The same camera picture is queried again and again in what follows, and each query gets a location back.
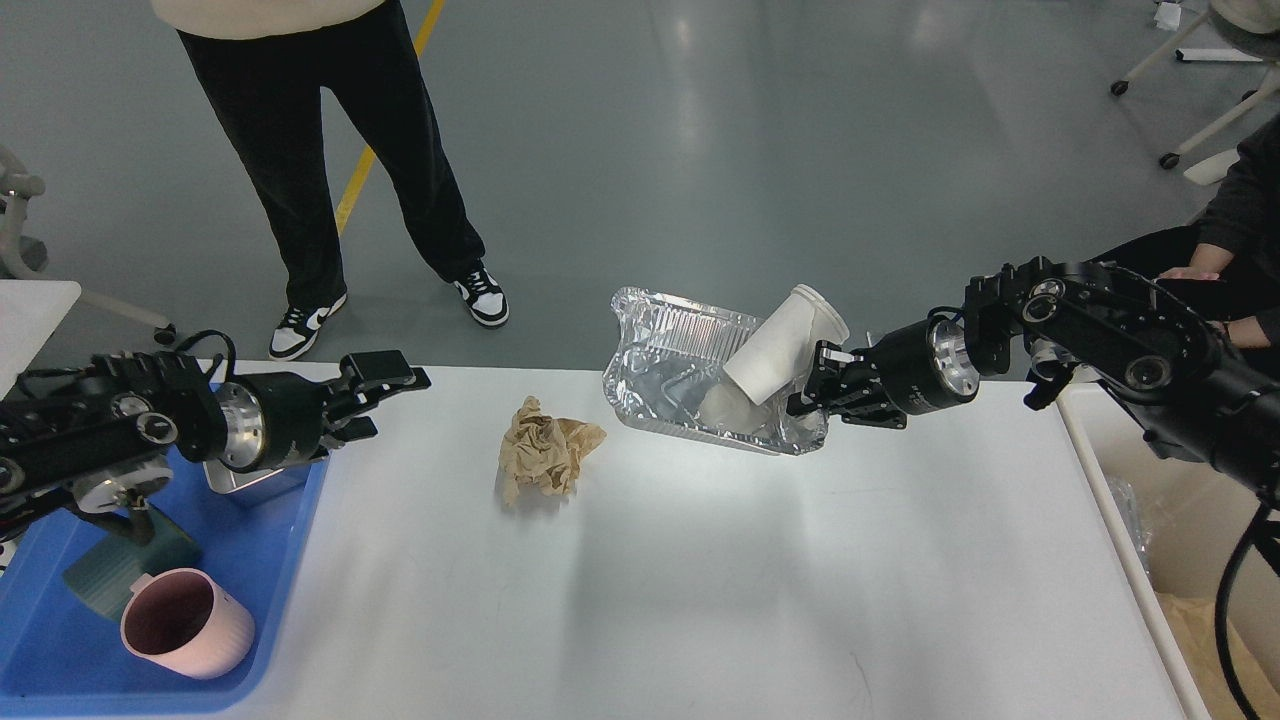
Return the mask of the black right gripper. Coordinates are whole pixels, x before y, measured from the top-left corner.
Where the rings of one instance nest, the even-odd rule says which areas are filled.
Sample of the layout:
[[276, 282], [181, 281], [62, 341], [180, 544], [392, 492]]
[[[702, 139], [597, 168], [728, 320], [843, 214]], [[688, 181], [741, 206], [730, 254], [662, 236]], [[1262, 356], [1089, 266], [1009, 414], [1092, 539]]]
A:
[[822, 411], [846, 424], [902, 429], [910, 416], [973, 401], [979, 384], [960, 324], [927, 318], [851, 352], [818, 341], [808, 391], [790, 395], [786, 413]]

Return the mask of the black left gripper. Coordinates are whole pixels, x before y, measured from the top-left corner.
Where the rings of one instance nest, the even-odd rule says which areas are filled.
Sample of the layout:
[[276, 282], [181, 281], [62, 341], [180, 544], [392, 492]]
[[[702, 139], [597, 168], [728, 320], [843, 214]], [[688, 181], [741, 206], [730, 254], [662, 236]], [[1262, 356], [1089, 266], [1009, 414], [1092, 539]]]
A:
[[332, 380], [310, 380], [291, 372], [238, 375], [215, 389], [227, 424], [218, 461], [234, 473], [274, 470], [315, 462], [330, 451], [378, 434], [370, 416], [338, 427], [326, 411], [370, 411], [384, 400], [428, 389], [431, 380], [399, 350], [348, 354]]

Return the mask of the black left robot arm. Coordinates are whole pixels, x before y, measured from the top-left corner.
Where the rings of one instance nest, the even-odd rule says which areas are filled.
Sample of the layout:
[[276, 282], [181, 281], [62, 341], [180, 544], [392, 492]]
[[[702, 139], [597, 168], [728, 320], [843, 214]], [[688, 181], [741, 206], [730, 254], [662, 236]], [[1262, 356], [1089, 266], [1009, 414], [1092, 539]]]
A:
[[239, 373], [225, 340], [202, 368], [191, 350], [209, 337], [20, 373], [19, 398], [3, 404], [3, 538], [67, 510], [145, 546], [155, 534], [148, 500], [170, 479], [170, 451], [234, 474], [316, 462], [374, 437], [370, 414], [384, 400], [430, 386], [398, 350], [347, 355], [335, 378], [308, 380]]

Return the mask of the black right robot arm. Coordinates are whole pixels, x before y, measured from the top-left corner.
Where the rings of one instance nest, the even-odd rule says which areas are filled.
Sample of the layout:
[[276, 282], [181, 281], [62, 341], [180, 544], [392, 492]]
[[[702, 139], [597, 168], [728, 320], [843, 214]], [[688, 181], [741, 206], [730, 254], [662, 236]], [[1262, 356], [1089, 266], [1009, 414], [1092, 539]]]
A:
[[1114, 263], [1006, 264], [973, 277], [960, 306], [933, 307], [872, 346], [817, 342], [786, 411], [901, 430], [910, 416], [973, 401], [982, 378], [1009, 370], [1015, 338], [1032, 359], [1029, 409], [1051, 405], [1087, 366], [1156, 456], [1207, 464], [1256, 497], [1219, 582], [1213, 638], [1231, 697], [1258, 717], [1233, 662], [1228, 609], [1251, 551], [1277, 566], [1277, 382], [1245, 361], [1184, 282]]

